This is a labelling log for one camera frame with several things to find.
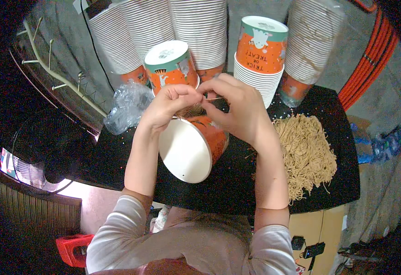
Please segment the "hand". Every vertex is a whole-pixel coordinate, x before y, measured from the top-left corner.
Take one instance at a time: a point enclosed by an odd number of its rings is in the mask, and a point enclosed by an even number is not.
[[[201,101],[202,95],[189,85],[166,85],[145,110],[138,127],[162,132],[177,111]]]
[[[266,112],[262,96],[249,86],[227,74],[220,74],[212,80],[202,83],[198,93],[211,92],[224,96],[230,105],[229,113],[223,113],[213,104],[202,101],[202,107],[208,116],[218,123],[222,129],[246,141],[256,150],[257,137],[275,132]]]

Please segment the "person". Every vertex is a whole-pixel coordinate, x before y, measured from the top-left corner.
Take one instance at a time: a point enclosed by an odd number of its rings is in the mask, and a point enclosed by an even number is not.
[[[203,100],[221,95],[223,113]],[[202,103],[207,115],[257,152],[254,235],[246,216],[172,207],[164,229],[144,235],[152,204],[159,133],[174,113]],[[113,213],[88,247],[93,274],[295,274],[288,230],[289,196],[280,139],[260,93],[227,74],[188,85],[166,85],[137,126],[122,191]]]

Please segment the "red stool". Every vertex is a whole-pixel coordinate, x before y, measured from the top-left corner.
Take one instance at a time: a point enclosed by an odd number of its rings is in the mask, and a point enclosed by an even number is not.
[[[76,234],[55,240],[61,259],[73,267],[86,267],[86,255],[81,254],[80,246],[88,246],[93,235]]]

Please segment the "white long-sleeve shirt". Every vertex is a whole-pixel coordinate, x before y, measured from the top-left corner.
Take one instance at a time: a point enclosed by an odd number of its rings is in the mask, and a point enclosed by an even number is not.
[[[88,247],[88,272],[136,268],[154,260],[181,257],[208,274],[296,272],[291,237],[284,226],[263,227],[249,241],[242,234],[224,230],[223,224],[193,223],[143,235],[146,221],[141,203],[122,195]]]

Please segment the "electric fan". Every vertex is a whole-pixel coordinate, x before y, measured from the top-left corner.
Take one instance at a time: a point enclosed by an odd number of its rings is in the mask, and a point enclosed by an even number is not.
[[[58,110],[45,110],[27,119],[13,137],[13,165],[21,182],[39,195],[57,193],[72,177],[88,147],[88,133]]]

